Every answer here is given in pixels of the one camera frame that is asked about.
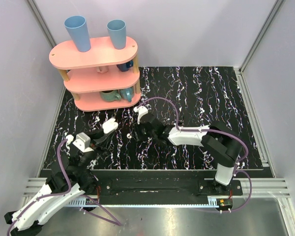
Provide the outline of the white earbud charging case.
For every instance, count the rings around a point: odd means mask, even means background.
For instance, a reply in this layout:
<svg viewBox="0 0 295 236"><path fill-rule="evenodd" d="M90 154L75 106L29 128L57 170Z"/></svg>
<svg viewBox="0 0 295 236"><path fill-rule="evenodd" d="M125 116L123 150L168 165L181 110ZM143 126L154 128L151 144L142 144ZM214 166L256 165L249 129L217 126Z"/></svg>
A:
<svg viewBox="0 0 295 236"><path fill-rule="evenodd" d="M114 130L117 130L118 128L118 123L116 122L115 118L110 118L106 122L102 124L102 129L104 134L108 134Z"/></svg>

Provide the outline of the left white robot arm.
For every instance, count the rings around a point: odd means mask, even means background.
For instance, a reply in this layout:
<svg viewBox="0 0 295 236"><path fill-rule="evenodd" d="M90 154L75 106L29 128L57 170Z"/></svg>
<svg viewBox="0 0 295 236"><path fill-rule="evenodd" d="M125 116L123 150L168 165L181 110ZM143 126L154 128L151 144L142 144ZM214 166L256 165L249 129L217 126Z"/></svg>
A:
<svg viewBox="0 0 295 236"><path fill-rule="evenodd" d="M115 129L67 135L57 147L57 163L35 196L20 210L5 214L8 236L35 236L49 219L78 197L99 195L98 178L88 165L107 152Z"/></svg>

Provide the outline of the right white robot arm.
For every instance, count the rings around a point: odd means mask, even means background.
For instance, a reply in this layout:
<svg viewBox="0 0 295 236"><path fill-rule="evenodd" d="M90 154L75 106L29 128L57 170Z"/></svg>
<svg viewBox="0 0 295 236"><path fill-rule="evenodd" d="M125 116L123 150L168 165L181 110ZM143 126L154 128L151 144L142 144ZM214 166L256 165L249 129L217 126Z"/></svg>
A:
<svg viewBox="0 0 295 236"><path fill-rule="evenodd" d="M217 163L211 189L219 195L231 189L241 150L245 150L242 158L248 154L248 148L239 136L219 122L200 127L175 127L164 125L153 114L147 113L138 115L135 134L137 140L151 138L166 146L204 147Z"/></svg>

